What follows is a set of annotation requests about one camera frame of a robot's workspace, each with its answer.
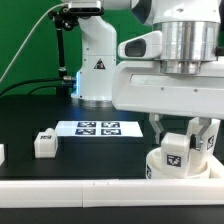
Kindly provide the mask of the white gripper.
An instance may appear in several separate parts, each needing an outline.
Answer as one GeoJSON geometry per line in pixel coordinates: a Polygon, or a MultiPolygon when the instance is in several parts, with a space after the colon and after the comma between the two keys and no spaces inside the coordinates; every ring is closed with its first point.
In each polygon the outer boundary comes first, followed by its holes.
{"type": "Polygon", "coordinates": [[[113,76],[112,102],[118,110],[150,113],[157,144],[164,133],[161,114],[203,117],[191,141],[200,151],[210,118],[224,120],[224,59],[203,63],[197,75],[163,74],[158,61],[123,61],[113,76]]]}

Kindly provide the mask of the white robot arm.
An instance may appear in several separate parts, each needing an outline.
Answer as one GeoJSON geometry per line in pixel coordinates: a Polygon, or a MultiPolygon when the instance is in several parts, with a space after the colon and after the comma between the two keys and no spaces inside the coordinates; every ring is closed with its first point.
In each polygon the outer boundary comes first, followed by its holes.
{"type": "Polygon", "coordinates": [[[205,142],[213,118],[224,119],[224,49],[218,47],[222,0],[144,0],[132,11],[152,31],[119,44],[115,108],[146,112],[157,136],[162,115],[197,117],[205,142]]]}

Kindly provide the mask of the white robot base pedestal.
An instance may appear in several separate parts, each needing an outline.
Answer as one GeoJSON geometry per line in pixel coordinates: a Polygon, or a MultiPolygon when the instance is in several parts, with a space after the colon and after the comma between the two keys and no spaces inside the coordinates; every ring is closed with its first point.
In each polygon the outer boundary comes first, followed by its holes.
{"type": "Polygon", "coordinates": [[[75,74],[73,101],[86,107],[112,106],[112,80],[117,66],[117,32],[100,16],[79,18],[82,65],[75,74]]]}

